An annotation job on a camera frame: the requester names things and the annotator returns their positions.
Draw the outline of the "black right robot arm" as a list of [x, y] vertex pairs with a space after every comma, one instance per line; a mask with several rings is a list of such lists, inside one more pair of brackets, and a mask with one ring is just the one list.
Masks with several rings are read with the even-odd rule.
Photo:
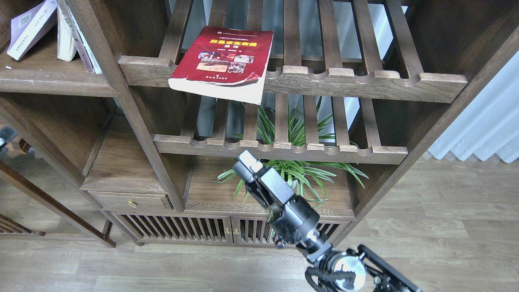
[[246, 189], [274, 216], [270, 226], [278, 235], [276, 246], [295, 244], [309, 262], [306, 281], [317, 292], [356, 292], [369, 274], [375, 292], [419, 292], [420, 288], [364, 245], [338, 251], [317, 229], [319, 215], [273, 168], [264, 166], [249, 151], [232, 167]]

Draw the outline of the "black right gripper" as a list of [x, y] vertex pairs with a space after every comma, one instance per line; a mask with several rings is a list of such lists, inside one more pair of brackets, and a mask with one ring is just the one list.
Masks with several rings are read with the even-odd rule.
[[273, 217], [269, 222], [277, 235], [276, 248], [295, 245], [307, 260], [322, 260], [332, 249], [325, 234], [317, 229], [319, 215], [273, 168], [265, 168], [248, 150], [233, 165], [247, 190]]

